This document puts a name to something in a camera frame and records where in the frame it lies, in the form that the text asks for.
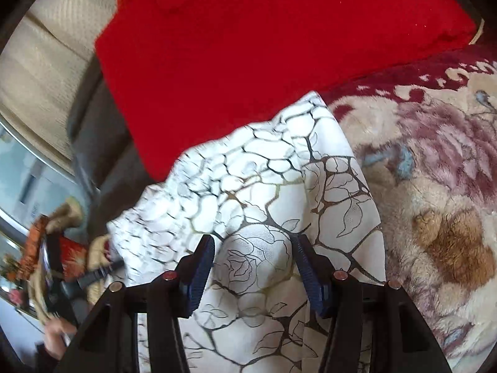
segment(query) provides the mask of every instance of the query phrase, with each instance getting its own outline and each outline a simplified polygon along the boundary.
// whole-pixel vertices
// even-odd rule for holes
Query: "brown fur patch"
[[[413,233],[444,281],[474,290],[495,275],[494,254],[483,244],[483,228],[474,209],[455,216],[429,210],[414,218]]]

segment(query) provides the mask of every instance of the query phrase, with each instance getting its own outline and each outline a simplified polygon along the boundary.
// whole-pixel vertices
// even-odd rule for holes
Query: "red decorative object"
[[[162,279],[164,280],[175,280],[177,277],[178,274],[175,270],[166,270],[166,272],[162,274]]]
[[[106,240],[105,244],[103,245],[103,256],[105,256],[106,260],[108,260],[109,262],[112,262],[112,258],[110,256],[109,240]]]
[[[19,289],[12,289],[8,293],[9,300],[16,305],[16,307],[20,307],[23,303],[23,292]]]
[[[64,236],[59,237],[61,248],[61,262],[64,278],[75,278],[85,272],[86,247]]]

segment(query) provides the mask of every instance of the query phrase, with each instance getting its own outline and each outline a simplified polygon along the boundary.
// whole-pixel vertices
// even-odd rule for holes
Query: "metal frame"
[[[0,126],[4,127],[5,130],[18,142],[20,143],[28,152],[33,154],[36,158],[38,158],[41,162],[43,162],[45,165],[48,165],[51,169],[54,169],[56,172],[58,172],[60,175],[65,177],[71,182],[75,183],[74,175],[63,169],[60,165],[58,165],[56,162],[48,158],[46,155],[44,155],[41,151],[33,147],[31,143],[28,142],[24,137],[21,136],[19,132],[17,132],[12,125],[7,121],[6,118],[4,118],[0,114]]]
[[[17,246],[26,242],[29,230],[0,208],[0,231]]]

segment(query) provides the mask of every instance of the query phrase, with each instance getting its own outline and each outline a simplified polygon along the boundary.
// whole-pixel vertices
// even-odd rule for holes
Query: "beige fabric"
[[[485,20],[483,18],[481,18],[480,26],[478,27],[478,31],[476,31],[475,36],[473,37],[473,39],[471,39],[469,44],[475,44],[476,42],[478,42],[478,39],[483,35],[484,26],[485,26]]]
[[[29,299],[33,301],[34,309],[38,320],[45,325],[48,320],[55,318],[52,313],[47,311],[45,300],[43,300],[42,277],[41,277],[41,264],[31,274],[28,286]]]
[[[88,270],[97,269],[99,266],[109,265],[110,262],[105,257],[104,245],[108,241],[109,235],[101,236],[93,240],[88,251]],[[95,282],[86,290],[86,299],[91,305],[95,305],[105,290],[103,279]]]
[[[116,0],[36,0],[0,56],[0,114],[70,171],[65,123]]]
[[[50,221],[45,228],[47,234],[63,232],[65,229],[81,226],[84,210],[75,197],[69,196],[48,218]]]

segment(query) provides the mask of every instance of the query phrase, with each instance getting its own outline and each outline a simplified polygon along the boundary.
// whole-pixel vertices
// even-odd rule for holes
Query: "blanket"
[[[357,279],[385,281],[380,219],[336,119],[309,93],[272,121],[187,150],[164,183],[108,226],[126,284],[174,269],[203,234],[216,257],[199,308],[180,320],[188,365],[204,372],[315,372],[329,320],[311,313],[290,237]],[[139,320],[141,371],[150,371]],[[363,335],[360,371],[369,363]]]
[[[497,339],[497,51],[473,46],[322,91],[378,205],[399,279],[454,373]]]

